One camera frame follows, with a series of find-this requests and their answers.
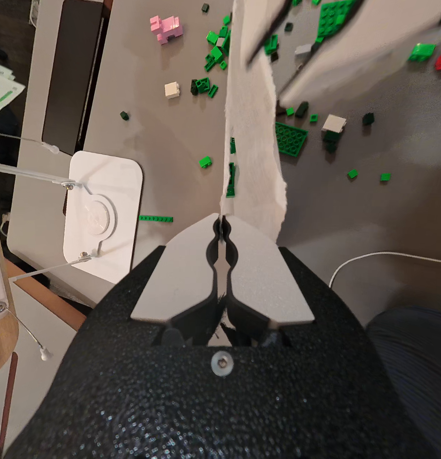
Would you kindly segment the large green toy plate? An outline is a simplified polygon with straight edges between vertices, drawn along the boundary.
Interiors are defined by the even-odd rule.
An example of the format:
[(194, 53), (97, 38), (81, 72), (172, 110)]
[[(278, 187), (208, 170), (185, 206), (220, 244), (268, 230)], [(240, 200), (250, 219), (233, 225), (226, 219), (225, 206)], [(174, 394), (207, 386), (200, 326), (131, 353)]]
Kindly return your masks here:
[(275, 122), (275, 136), (278, 152), (296, 158), (308, 137), (308, 131)]
[(347, 17), (358, 1), (344, 0), (321, 4), (317, 38), (335, 35), (344, 26)]

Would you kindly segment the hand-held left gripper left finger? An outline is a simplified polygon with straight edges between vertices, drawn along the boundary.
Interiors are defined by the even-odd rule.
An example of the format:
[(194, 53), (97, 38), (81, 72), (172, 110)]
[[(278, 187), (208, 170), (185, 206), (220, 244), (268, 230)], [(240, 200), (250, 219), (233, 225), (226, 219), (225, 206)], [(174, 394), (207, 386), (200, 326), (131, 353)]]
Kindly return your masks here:
[(193, 345), (206, 345), (222, 311), (218, 305), (218, 241), (221, 221), (211, 214), (184, 229), (165, 246), (131, 319), (180, 332)]

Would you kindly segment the white book stand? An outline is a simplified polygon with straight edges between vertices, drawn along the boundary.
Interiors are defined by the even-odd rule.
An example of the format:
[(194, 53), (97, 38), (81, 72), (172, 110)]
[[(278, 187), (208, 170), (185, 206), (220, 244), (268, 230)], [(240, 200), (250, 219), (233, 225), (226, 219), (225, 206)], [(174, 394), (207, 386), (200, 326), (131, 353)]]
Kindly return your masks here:
[(0, 164), (0, 173), (43, 180), (61, 185), (67, 191), (67, 207), (63, 252), (77, 259), (65, 263), (72, 266), (103, 257), (103, 242), (116, 230), (117, 212), (112, 201), (102, 194), (92, 193), (86, 183), (60, 176), (35, 172)]

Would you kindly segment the wood-edged pale desk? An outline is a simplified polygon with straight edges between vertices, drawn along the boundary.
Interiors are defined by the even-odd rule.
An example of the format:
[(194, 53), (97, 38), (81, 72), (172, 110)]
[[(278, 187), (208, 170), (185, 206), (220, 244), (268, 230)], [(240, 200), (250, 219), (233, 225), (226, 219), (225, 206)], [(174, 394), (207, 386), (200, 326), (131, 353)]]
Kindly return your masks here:
[(6, 259), (19, 336), (0, 369), (0, 456), (48, 393), (85, 316)]

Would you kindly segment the grey desk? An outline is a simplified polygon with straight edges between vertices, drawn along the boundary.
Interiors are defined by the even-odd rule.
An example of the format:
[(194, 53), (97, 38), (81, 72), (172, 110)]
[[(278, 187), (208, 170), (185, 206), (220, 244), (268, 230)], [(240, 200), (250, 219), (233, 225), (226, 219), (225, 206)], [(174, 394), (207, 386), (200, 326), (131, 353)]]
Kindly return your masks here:
[[(27, 90), (23, 135), (42, 135), (63, 1), (41, 1)], [(307, 2), (291, 36), (279, 32), (273, 66), (281, 90), (293, 73), (294, 49), (315, 36), (319, 13)], [(144, 175), (141, 213), (173, 216), (172, 224), (141, 222), (136, 265), (157, 245), (219, 210), (223, 185), (226, 75), (214, 71), (220, 96), (194, 101), (190, 80), (202, 74), (205, 35), (231, 11), (214, 2), (209, 14), (195, 1), (113, 1), (85, 149), (137, 161)], [(161, 46), (145, 29), (157, 14), (179, 15), (182, 44)], [(347, 259), (397, 251), (441, 259), (441, 72), (434, 62), (406, 61), (397, 72), (351, 100), (309, 103), (320, 115), (297, 158), (279, 155), (287, 183), (287, 211), (278, 237), (324, 281)], [(181, 84), (180, 102), (166, 100), (163, 85)], [(124, 121), (120, 112), (129, 114)], [(347, 119), (337, 152), (322, 147), (321, 119)], [(212, 166), (199, 160), (210, 156)], [(350, 180), (347, 173), (357, 169)], [(380, 182), (381, 173), (390, 173)], [(49, 182), (16, 178), (7, 245), (34, 268), (66, 262), (63, 256), (66, 191)], [(441, 309), (441, 263), (378, 255), (351, 262), (337, 274), (334, 290), (361, 324), (385, 309)]]

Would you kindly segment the white printed paper bag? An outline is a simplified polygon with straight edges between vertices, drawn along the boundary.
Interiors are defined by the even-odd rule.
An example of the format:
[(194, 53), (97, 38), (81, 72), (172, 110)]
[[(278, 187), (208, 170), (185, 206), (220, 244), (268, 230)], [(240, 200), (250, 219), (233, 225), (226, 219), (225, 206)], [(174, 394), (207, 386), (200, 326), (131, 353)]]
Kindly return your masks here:
[[(221, 198), (223, 216), (234, 215), (257, 228), (276, 243), (286, 213), (286, 183), (282, 177), (275, 138), (276, 93), (268, 58), (254, 60), (248, 68), (230, 56), (225, 106), (224, 188), (229, 181), (229, 163), (234, 162), (235, 197)], [(236, 153), (230, 154), (230, 137)]]

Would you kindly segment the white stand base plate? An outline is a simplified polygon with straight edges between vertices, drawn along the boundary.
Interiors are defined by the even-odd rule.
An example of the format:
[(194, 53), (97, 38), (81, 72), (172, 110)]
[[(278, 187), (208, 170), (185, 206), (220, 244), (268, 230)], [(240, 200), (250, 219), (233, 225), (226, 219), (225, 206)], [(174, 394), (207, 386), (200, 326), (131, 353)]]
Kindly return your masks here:
[(73, 263), (86, 253), (90, 261), (74, 267), (111, 283), (131, 270), (143, 172), (131, 159), (76, 152), (67, 193), (63, 255)]

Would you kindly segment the person's trousered leg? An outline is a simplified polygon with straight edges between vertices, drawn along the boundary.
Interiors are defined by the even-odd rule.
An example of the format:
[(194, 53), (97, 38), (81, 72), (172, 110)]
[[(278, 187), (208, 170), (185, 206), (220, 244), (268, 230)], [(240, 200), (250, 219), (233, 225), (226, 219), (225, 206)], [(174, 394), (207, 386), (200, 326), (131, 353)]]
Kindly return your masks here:
[(441, 311), (390, 309), (366, 333), (408, 415), (441, 458)]

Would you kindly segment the pink toy pig figure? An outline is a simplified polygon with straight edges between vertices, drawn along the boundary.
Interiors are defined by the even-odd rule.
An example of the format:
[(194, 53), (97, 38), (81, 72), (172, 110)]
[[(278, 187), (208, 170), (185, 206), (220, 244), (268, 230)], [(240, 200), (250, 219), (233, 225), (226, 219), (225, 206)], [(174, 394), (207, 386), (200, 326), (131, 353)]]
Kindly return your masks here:
[(160, 16), (150, 18), (151, 32), (157, 37), (158, 42), (163, 45), (168, 43), (170, 37), (177, 38), (183, 35), (183, 25), (178, 16), (170, 16), (161, 19)]

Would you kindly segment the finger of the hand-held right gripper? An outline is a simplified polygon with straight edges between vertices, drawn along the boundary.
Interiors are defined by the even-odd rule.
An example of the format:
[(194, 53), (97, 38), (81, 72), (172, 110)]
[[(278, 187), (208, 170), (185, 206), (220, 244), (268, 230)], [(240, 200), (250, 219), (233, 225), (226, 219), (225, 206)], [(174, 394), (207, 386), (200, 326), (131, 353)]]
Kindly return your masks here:
[(251, 66), (268, 38), (286, 19), (291, 0), (239, 0), (233, 3), (233, 44), (239, 45), (240, 65)]
[(397, 72), (419, 42), (441, 42), (441, 0), (362, 1), (279, 95), (281, 105), (330, 105)]

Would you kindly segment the large white toy brick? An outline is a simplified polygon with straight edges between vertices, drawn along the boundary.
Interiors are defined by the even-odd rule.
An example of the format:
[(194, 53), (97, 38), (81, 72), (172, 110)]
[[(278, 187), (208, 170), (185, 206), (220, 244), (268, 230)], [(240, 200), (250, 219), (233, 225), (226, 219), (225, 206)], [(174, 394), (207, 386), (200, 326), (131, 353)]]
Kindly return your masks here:
[(340, 134), (343, 132), (346, 123), (347, 123), (346, 118), (342, 118), (342, 117), (339, 117), (333, 114), (329, 114), (321, 128), (321, 131), (322, 132), (330, 131), (333, 133)]

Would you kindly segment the green sloped toy brick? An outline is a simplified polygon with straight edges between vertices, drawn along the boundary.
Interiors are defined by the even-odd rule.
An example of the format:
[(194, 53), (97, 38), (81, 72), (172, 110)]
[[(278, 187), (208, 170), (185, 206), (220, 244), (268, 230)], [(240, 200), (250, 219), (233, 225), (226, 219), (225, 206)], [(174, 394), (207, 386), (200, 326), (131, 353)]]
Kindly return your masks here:
[(425, 61), (432, 57), (436, 44), (418, 43), (414, 46), (408, 57), (408, 61)]

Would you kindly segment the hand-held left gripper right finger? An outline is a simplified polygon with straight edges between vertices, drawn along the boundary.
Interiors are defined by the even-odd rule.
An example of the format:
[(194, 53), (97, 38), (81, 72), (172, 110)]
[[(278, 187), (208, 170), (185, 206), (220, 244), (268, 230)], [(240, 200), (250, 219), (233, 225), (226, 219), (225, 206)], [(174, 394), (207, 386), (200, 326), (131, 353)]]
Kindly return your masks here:
[(292, 347), (288, 327), (315, 316), (274, 241), (234, 215), (223, 216), (226, 274), (223, 331), (232, 347)]

